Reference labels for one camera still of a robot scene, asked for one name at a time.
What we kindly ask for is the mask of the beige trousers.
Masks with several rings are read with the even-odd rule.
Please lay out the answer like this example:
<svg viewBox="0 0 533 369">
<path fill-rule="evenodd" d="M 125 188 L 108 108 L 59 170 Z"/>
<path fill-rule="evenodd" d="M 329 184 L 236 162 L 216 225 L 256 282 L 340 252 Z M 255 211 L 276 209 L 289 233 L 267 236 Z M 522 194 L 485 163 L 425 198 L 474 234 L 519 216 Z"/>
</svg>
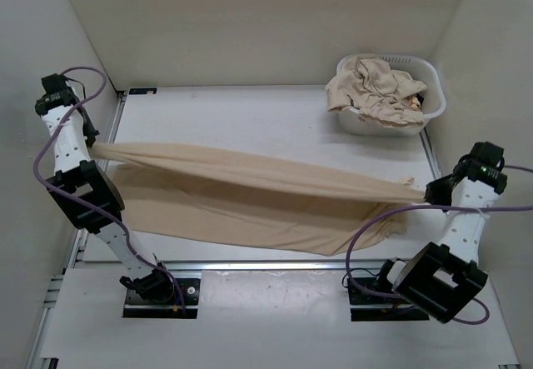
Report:
<svg viewBox="0 0 533 369">
<path fill-rule="evenodd" d="M 406 230 L 422 191 L 303 162 L 180 143 L 97 143 L 138 232 L 326 257 Z"/>
</svg>

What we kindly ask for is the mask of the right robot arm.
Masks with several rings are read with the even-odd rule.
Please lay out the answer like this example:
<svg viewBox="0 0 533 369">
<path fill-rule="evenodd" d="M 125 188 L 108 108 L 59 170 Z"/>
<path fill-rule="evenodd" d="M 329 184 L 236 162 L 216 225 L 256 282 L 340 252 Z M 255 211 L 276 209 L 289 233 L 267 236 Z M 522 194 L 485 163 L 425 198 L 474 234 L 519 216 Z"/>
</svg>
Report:
<svg viewBox="0 0 533 369">
<path fill-rule="evenodd" d="M 410 261 L 387 260 L 374 281 L 384 302 L 398 297 L 447 323 L 484 288 L 488 275 L 478 267 L 478 248 L 492 207 L 507 185 L 504 149 L 477 142 L 448 176 L 426 186 L 425 200 L 447 210 L 441 239 Z"/>
</svg>

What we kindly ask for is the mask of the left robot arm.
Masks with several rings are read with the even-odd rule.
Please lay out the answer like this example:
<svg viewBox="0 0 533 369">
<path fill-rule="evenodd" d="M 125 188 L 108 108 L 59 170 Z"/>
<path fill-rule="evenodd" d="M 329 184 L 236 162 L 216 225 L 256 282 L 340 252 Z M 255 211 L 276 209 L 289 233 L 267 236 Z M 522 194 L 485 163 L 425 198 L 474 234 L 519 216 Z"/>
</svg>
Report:
<svg viewBox="0 0 533 369">
<path fill-rule="evenodd" d="M 144 257 L 122 221 L 124 202 L 107 174 L 89 155 L 99 131 L 85 107 L 86 94 L 78 95 L 75 79 L 52 74 L 42 79 L 44 95 L 35 111 L 46 125 L 53 149 L 54 171 L 49 178 L 39 172 L 43 152 L 33 164 L 36 179 L 48 190 L 70 223 L 104 242 L 127 270 L 120 283 L 149 302 L 169 302 L 175 296 L 172 275 L 156 259 Z"/>
</svg>

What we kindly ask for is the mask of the blue label sticker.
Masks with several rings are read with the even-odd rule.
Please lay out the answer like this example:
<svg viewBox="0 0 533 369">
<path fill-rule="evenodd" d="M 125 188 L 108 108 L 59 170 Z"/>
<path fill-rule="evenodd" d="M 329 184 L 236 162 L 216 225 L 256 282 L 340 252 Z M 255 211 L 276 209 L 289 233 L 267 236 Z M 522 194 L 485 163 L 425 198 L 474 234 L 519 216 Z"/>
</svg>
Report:
<svg viewBox="0 0 533 369">
<path fill-rule="evenodd" d="M 128 90 L 128 95 L 155 95 L 156 87 L 134 87 Z"/>
</svg>

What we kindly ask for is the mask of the beige clothes pile in basket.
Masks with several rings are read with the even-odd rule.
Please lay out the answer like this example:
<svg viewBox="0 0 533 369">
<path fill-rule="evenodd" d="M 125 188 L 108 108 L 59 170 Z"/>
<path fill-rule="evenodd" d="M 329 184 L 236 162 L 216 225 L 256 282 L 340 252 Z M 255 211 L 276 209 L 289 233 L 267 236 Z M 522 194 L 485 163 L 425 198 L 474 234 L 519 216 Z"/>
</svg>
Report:
<svg viewBox="0 0 533 369">
<path fill-rule="evenodd" d="M 356 55 L 345 61 L 325 89 L 329 111 L 353 107 L 361 118 L 384 127 L 424 124 L 418 95 L 427 90 L 427 85 L 408 72 L 392 69 L 375 54 Z"/>
</svg>

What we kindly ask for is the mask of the white plastic laundry basket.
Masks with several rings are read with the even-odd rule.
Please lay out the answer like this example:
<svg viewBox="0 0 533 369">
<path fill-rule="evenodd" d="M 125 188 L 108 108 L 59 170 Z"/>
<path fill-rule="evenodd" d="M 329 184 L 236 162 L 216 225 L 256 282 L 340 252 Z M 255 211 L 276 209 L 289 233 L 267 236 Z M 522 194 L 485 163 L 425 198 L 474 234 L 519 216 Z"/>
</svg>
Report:
<svg viewBox="0 0 533 369">
<path fill-rule="evenodd" d="M 437 70 L 428 61 L 409 55 L 378 53 L 377 56 L 388 62 L 391 69 L 408 72 L 415 80 L 427 85 L 419 92 L 424 121 L 414 127 L 385 127 L 377 121 L 360 117 L 359 111 L 349 107 L 337 114 L 341 128 L 350 134 L 375 137 L 411 137 L 422 132 L 431 119 L 439 117 L 446 110 L 446 98 L 441 88 Z"/>
</svg>

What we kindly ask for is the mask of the right aluminium rail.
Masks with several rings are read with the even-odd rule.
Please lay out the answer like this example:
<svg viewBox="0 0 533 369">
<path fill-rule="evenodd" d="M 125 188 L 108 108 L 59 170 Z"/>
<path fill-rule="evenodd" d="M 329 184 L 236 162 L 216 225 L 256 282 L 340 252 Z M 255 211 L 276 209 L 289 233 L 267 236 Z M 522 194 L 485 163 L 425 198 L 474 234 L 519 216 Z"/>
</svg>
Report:
<svg viewBox="0 0 533 369">
<path fill-rule="evenodd" d="M 420 133 L 421 143 L 424 148 L 427 161 L 429 163 L 433 178 L 436 180 L 442 176 L 441 167 L 438 163 L 436 154 L 431 145 L 429 132 L 424 128 Z"/>
</svg>

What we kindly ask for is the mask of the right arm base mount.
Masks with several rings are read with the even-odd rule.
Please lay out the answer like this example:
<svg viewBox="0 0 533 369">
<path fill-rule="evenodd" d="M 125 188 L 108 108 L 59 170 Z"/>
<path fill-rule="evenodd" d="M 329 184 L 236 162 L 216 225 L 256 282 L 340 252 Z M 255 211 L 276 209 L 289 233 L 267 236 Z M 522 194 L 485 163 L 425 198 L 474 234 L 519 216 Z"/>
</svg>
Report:
<svg viewBox="0 0 533 369">
<path fill-rule="evenodd" d="M 353 287 L 347 277 L 341 281 L 348 292 L 352 322 L 423 322 L 429 316 L 405 300 L 365 294 Z"/>
</svg>

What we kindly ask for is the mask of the front aluminium rail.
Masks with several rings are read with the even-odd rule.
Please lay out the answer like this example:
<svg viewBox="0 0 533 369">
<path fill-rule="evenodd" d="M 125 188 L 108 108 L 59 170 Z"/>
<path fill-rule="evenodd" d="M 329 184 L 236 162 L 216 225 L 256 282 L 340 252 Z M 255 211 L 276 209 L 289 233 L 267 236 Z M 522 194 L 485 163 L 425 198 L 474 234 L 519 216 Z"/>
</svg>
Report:
<svg viewBox="0 0 533 369">
<path fill-rule="evenodd" d="M 166 266 L 177 271 L 312 271 L 346 269 L 344 260 L 332 261 L 214 261 L 214 262 L 167 262 Z"/>
</svg>

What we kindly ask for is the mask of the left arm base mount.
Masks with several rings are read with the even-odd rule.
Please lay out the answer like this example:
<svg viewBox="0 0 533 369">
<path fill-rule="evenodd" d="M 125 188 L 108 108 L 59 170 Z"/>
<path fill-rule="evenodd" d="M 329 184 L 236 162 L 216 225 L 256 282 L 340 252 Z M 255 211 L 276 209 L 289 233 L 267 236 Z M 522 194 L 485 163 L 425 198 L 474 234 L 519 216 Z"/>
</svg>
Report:
<svg viewBox="0 0 533 369">
<path fill-rule="evenodd" d="M 123 318 L 136 319 L 196 319 L 201 291 L 199 277 L 178 278 L 178 284 L 185 298 L 186 309 L 176 292 L 172 295 L 153 299 L 142 299 L 132 290 L 127 290 L 123 309 Z"/>
</svg>

